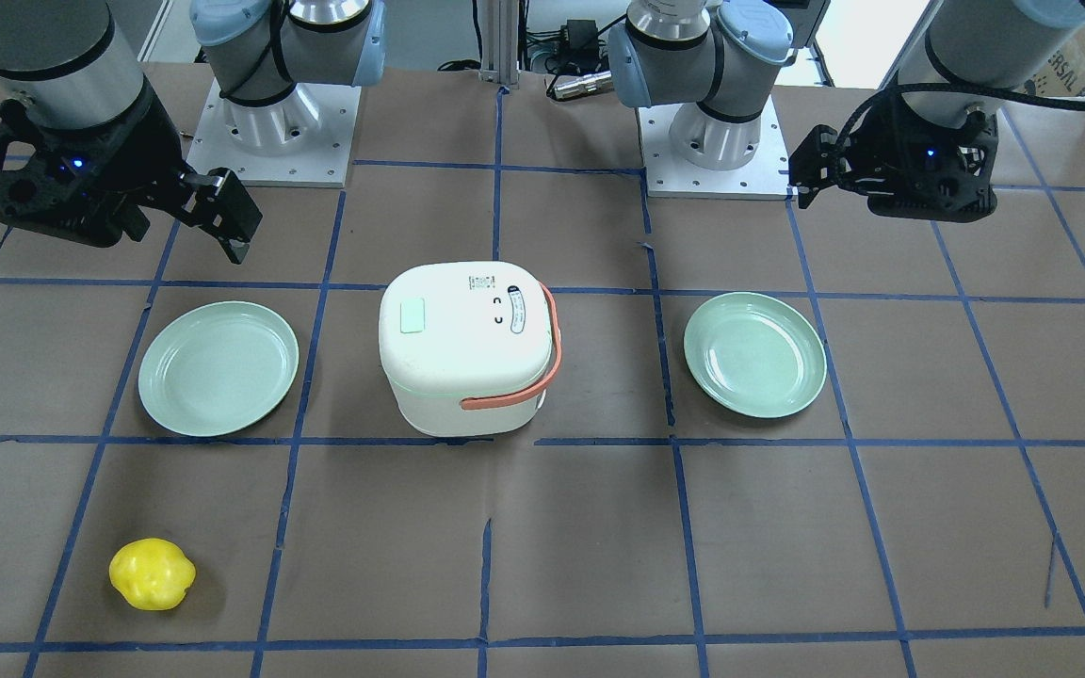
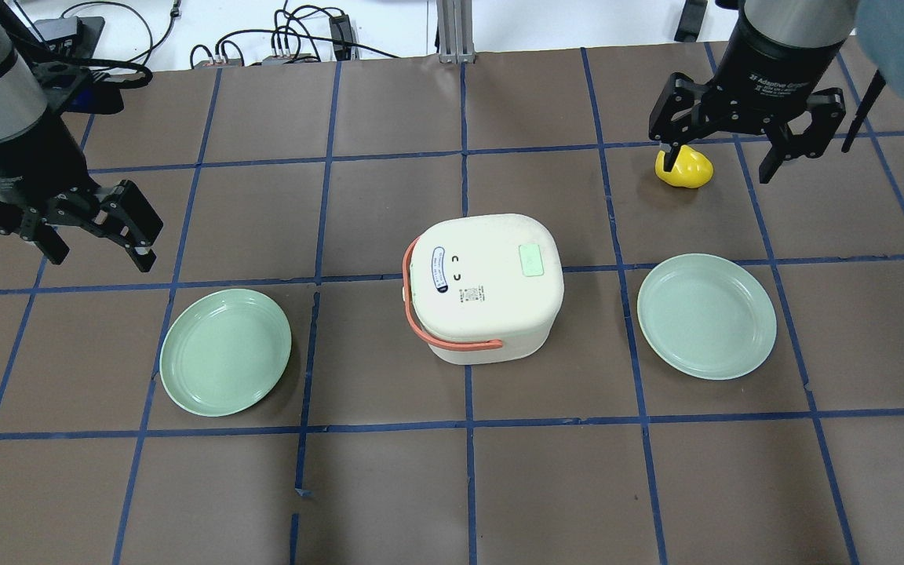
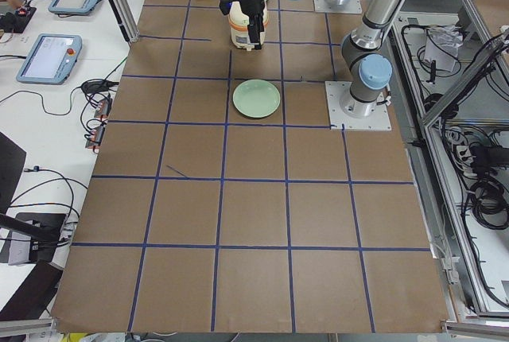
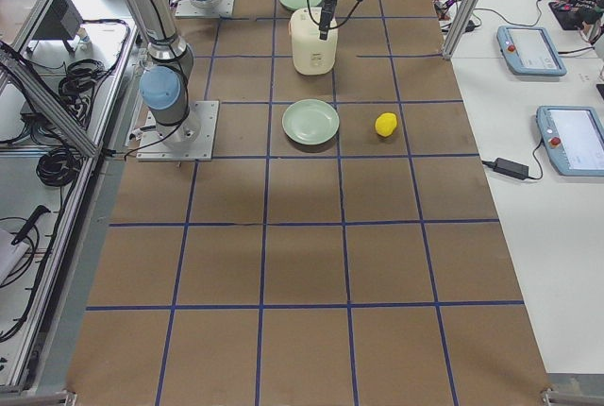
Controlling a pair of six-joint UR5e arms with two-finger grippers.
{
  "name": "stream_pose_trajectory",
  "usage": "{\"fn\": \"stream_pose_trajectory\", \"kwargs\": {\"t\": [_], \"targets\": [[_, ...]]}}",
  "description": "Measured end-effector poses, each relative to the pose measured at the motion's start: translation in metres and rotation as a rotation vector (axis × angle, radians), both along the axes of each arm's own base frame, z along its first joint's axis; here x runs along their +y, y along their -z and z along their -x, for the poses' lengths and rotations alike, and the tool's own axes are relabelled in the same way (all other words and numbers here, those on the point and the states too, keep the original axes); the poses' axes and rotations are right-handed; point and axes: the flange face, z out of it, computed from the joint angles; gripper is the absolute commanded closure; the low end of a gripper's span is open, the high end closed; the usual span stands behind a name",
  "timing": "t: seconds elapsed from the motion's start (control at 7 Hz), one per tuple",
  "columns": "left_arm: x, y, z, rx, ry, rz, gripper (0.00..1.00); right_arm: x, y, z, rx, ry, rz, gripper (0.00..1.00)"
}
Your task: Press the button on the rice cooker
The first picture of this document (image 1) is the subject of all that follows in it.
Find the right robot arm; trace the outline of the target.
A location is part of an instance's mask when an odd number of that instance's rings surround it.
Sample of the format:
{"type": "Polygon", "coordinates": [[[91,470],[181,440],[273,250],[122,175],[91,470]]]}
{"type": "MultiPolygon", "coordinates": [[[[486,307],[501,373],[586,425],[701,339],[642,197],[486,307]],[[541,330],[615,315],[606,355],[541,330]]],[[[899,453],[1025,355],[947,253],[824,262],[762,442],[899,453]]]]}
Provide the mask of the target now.
{"type": "MultiPolygon", "coordinates": [[[[194,1],[212,103],[248,155],[326,133],[315,87],[373,86],[386,64],[382,1],[194,1]]],[[[0,1],[0,223],[112,248],[146,209],[214,236],[244,263],[261,214],[238,166],[199,172],[104,1],[0,1]]]]}

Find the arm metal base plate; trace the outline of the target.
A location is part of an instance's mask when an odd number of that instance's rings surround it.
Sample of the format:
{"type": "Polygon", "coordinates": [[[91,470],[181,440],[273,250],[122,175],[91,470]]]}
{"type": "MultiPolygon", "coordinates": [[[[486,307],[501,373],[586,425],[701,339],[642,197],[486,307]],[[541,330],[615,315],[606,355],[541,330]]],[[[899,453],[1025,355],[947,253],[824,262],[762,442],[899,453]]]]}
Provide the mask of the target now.
{"type": "Polygon", "coordinates": [[[212,84],[186,161],[227,168],[246,187],[343,189],[363,90],[298,84],[282,102],[245,107],[212,84]]]}
{"type": "Polygon", "coordinates": [[[787,150],[771,99],[757,119],[712,119],[695,104],[637,111],[647,194],[652,199],[789,196],[787,150]]]}

